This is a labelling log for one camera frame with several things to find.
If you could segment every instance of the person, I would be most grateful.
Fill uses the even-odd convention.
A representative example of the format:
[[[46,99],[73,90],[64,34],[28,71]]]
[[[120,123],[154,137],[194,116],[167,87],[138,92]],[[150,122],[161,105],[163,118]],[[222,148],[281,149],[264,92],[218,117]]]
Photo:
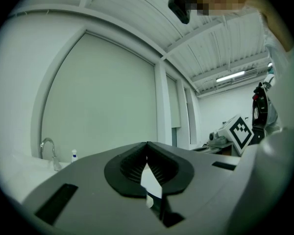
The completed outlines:
[[[245,6],[256,8],[264,29],[264,45],[272,60],[272,67],[264,82],[274,86],[294,60],[294,40],[286,25],[268,0],[196,0],[198,7],[208,8],[209,15],[236,12]],[[272,105],[269,106],[267,134],[280,131],[281,122]]]

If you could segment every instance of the black camera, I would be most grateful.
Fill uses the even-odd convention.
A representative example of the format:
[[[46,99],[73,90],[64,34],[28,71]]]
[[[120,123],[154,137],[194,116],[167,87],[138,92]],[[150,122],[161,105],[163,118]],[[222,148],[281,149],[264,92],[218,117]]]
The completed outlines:
[[[190,22],[192,9],[198,14],[209,15],[208,5],[198,4],[196,0],[169,0],[168,7],[184,24]]]

